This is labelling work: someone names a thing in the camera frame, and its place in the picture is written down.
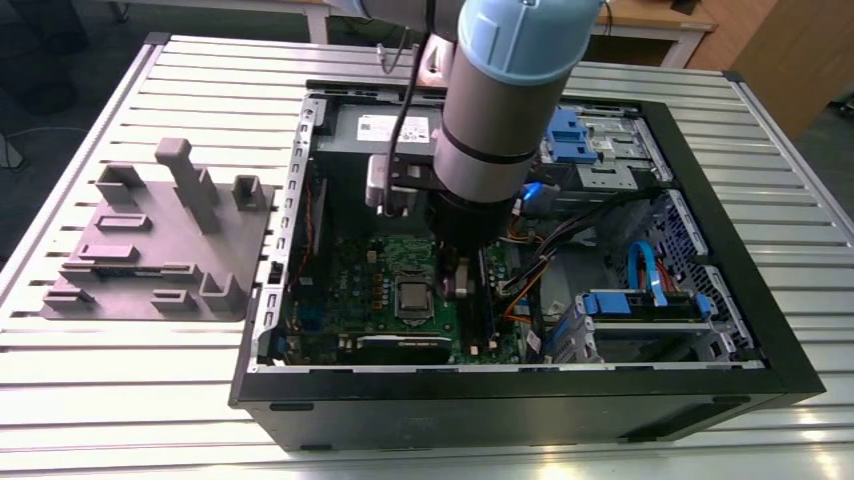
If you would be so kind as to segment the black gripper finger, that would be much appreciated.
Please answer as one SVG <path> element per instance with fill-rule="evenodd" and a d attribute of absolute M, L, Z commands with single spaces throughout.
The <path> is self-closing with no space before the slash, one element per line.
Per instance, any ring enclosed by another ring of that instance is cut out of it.
<path fill-rule="evenodd" d="M 439 286 L 446 300 L 458 301 L 468 298 L 475 291 L 471 257 L 455 248 L 439 251 Z"/>

